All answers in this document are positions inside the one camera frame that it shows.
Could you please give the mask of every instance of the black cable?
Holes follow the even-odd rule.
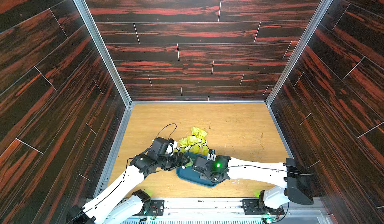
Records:
[[[278,219],[277,221],[274,221],[274,222],[271,222],[271,223],[276,223],[276,222],[279,222],[279,221],[283,220],[285,218],[285,216],[287,215],[287,213],[288,213],[288,209],[289,209],[289,202],[288,202],[288,207],[287,207],[287,210],[285,211],[284,216],[281,219]]]
[[[124,172],[124,175],[122,176],[122,179],[123,179],[123,180],[124,180],[125,174],[127,173],[127,167],[128,167],[128,160],[129,160],[129,159],[133,159],[133,157],[127,159],[127,164],[126,164],[126,166],[125,166],[125,172]]]
[[[170,125],[175,125],[175,126],[176,126],[175,129],[170,133],[170,135],[172,135],[172,133],[173,133],[173,132],[176,130],[176,128],[177,128],[176,123],[171,123],[171,124],[166,125],[163,129],[161,129],[161,131],[159,131],[159,133],[156,135],[155,139],[160,135],[160,133],[161,133],[166,127],[168,127],[168,126],[170,126]]]
[[[253,166],[253,165],[239,165],[239,166],[252,166],[252,167],[256,167],[256,168],[260,168],[260,169],[267,169],[267,170],[273,170],[273,171],[284,171],[284,170],[279,170],[279,169],[273,169],[273,168],[265,168],[265,167],[259,167],[259,166]],[[295,173],[295,172],[291,172],[291,171],[285,171],[287,173],[293,173],[293,174],[297,174],[297,175],[302,175],[302,176],[312,176],[314,175],[315,173],[311,173],[311,174],[304,174],[304,173]]]
[[[74,218],[72,218],[72,219],[71,219],[69,222],[67,222],[66,224],[70,223],[71,221],[73,221],[73,220],[76,219],[76,218],[81,217],[82,215],[84,215],[85,213],[89,212],[89,211],[92,210],[92,209],[93,209],[93,207],[91,207],[91,209],[89,209],[88,211],[85,211],[85,212],[81,213],[80,215],[77,214]]]
[[[193,144],[189,149],[188,149],[188,151],[187,151],[187,154],[188,154],[188,156],[189,156],[189,150],[191,150],[191,148],[194,146],[194,145],[197,145],[197,144],[204,144],[204,143],[202,143],[202,142],[198,142],[198,143],[195,143],[195,144]]]

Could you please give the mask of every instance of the dark wood panel wall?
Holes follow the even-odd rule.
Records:
[[[0,2],[0,223],[64,224],[125,106],[73,0]]]
[[[134,101],[265,100],[320,0],[86,0]]]
[[[384,223],[383,10],[334,0],[271,105],[340,224]]]

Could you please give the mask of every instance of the light wood surface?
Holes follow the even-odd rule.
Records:
[[[206,130],[207,144],[218,155],[266,163],[285,162],[288,157],[263,103],[135,105],[109,184],[124,171],[127,159],[148,148],[156,134],[170,123],[177,124],[171,136],[176,141],[191,135],[192,126]],[[159,136],[167,138],[173,129],[174,125],[169,126]],[[179,179],[174,170],[149,175],[127,196],[142,189],[153,198],[251,197],[273,186],[259,181],[231,179],[206,188]]]

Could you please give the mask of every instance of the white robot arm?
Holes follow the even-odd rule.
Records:
[[[67,215],[67,221],[73,224],[119,224],[140,212],[150,198],[142,191],[133,193],[127,201],[118,204],[137,184],[155,173],[156,168],[170,171],[190,162],[182,153],[172,153],[173,144],[173,140],[156,138],[151,147],[135,156],[119,178],[101,194],[82,208],[73,207]],[[261,212],[277,209],[289,201],[313,204],[305,176],[300,176],[302,174],[293,159],[287,158],[286,163],[257,163],[216,156],[214,150],[210,150],[210,153],[208,159],[197,157],[193,163],[192,169],[200,173],[200,178],[213,183],[221,183],[225,179],[250,179],[276,185],[269,191],[260,192]]]

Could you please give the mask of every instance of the blue tray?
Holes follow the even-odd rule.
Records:
[[[197,156],[207,159],[207,156],[204,156],[201,154],[196,154],[196,153],[191,153],[191,152],[189,153],[189,156],[192,159],[195,159]],[[217,186],[217,183],[213,183],[213,182],[208,181],[208,180],[200,179],[200,173],[197,173],[194,170],[192,170],[192,166],[189,166],[185,169],[179,167],[176,169],[176,174],[180,179],[188,181],[190,183],[195,183],[195,184],[198,184],[201,186],[206,186],[208,188],[213,188],[214,186]]]

